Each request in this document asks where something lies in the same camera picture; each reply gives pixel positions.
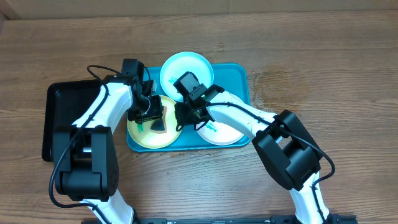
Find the pink and green sponge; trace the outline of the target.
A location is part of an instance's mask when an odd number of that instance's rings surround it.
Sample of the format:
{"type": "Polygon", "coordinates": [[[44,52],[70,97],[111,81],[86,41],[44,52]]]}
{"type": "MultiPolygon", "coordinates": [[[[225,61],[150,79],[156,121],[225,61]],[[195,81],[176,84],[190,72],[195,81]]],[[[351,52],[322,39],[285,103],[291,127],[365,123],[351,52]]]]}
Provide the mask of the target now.
{"type": "Polygon", "coordinates": [[[157,134],[163,134],[167,132],[166,121],[165,121],[166,115],[167,115],[167,107],[163,106],[162,117],[160,119],[155,120],[150,127],[150,130],[152,132],[157,134]]]}

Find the yellow-green plate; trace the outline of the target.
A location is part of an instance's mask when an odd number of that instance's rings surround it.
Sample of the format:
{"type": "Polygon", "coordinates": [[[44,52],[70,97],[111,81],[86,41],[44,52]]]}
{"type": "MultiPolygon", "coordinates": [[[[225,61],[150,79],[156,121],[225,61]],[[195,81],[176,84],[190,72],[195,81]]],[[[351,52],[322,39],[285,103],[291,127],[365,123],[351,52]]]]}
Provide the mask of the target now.
{"type": "Polygon", "coordinates": [[[143,124],[136,124],[135,121],[127,121],[127,137],[135,143],[147,149],[160,149],[172,144],[180,135],[176,131],[177,119],[175,117],[176,102],[168,96],[161,95],[164,111],[164,131],[152,130],[151,126],[155,121],[147,121],[143,124]]]}

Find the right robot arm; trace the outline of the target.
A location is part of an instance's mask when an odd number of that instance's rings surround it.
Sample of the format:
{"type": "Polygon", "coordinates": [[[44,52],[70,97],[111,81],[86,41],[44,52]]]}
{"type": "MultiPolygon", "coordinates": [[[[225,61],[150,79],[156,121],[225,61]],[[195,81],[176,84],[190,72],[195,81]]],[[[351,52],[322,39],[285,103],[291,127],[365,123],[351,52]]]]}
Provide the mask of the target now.
{"type": "Polygon", "coordinates": [[[268,174],[290,192],[296,219],[300,223],[331,222],[319,183],[335,173],[335,166],[329,174],[320,175],[320,160],[332,160],[293,112],[261,111],[218,85],[206,87],[192,72],[179,77],[174,87],[183,96],[182,106],[175,110],[178,127],[213,121],[244,134],[268,174]]]}

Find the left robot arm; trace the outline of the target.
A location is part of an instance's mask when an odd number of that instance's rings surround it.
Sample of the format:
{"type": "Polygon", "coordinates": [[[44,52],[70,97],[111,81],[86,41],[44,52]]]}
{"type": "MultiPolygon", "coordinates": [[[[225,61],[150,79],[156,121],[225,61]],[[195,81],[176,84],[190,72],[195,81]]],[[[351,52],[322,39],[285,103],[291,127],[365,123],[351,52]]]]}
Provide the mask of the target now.
{"type": "Polygon", "coordinates": [[[124,59],[121,71],[99,80],[98,96],[85,113],[54,132],[49,197],[55,206],[88,207],[101,223],[134,223],[134,209],[118,190],[113,133],[123,114],[137,124],[162,121],[164,107],[152,94],[154,81],[144,80],[148,73],[137,59],[124,59]]]}

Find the teal plastic tray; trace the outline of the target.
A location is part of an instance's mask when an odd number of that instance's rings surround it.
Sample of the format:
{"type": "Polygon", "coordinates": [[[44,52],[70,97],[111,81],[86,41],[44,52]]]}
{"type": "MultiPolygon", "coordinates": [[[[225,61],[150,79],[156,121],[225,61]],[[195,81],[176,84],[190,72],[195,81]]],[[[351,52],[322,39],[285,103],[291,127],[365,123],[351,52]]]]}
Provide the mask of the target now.
{"type": "MultiPolygon", "coordinates": [[[[216,63],[212,65],[214,71],[214,84],[223,87],[226,91],[240,98],[244,103],[250,104],[248,80],[245,69],[237,63],[216,63]]],[[[179,137],[168,146],[159,149],[149,149],[139,145],[130,135],[132,128],[127,128],[127,145],[136,152],[172,152],[172,151],[199,151],[205,149],[221,149],[205,141],[193,130],[192,126],[182,129],[179,137]]]]}

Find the black plastic tray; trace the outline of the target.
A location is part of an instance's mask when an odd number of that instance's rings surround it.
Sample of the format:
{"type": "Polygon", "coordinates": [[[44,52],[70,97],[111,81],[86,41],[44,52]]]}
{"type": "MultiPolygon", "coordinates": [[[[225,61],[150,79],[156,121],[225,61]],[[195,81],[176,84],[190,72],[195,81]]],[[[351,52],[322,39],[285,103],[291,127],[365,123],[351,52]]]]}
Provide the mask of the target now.
{"type": "Polygon", "coordinates": [[[47,89],[42,159],[53,161],[53,132],[69,126],[80,118],[97,98],[101,88],[98,80],[53,83],[47,89]]]}

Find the white plate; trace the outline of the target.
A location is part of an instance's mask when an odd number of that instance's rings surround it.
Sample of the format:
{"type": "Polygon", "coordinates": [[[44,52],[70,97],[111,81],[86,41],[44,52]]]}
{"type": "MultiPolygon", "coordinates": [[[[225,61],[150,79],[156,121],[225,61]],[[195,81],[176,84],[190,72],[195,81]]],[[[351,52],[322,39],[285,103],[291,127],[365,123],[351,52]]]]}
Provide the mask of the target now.
{"type": "Polygon", "coordinates": [[[195,129],[201,138],[216,146],[237,145],[244,139],[244,134],[216,121],[201,122],[195,125],[195,129]]]}

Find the light blue plate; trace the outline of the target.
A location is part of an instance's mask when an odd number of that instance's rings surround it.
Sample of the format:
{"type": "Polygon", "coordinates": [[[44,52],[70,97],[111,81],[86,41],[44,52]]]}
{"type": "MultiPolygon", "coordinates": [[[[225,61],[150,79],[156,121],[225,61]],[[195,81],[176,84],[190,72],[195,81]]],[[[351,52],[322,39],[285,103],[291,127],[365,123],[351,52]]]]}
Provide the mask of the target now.
{"type": "Polygon", "coordinates": [[[180,52],[168,58],[160,70],[160,85],[171,99],[182,102],[183,96],[174,83],[184,73],[192,72],[198,82],[210,87],[214,82],[214,71],[207,59],[195,52],[180,52]]]}

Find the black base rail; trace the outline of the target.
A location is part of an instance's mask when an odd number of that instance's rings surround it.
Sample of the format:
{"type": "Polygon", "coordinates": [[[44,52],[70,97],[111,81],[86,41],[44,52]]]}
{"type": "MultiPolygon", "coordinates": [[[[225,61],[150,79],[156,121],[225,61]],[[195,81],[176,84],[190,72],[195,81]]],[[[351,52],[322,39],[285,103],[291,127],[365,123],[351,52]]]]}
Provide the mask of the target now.
{"type": "MultiPolygon", "coordinates": [[[[87,220],[81,224],[97,224],[100,221],[87,220]]],[[[269,218],[236,218],[236,219],[179,219],[168,220],[166,218],[141,218],[133,221],[134,224],[298,224],[300,223],[294,215],[273,215],[269,218]]],[[[326,223],[332,224],[358,224],[355,215],[340,216],[329,215],[326,223]]]]}

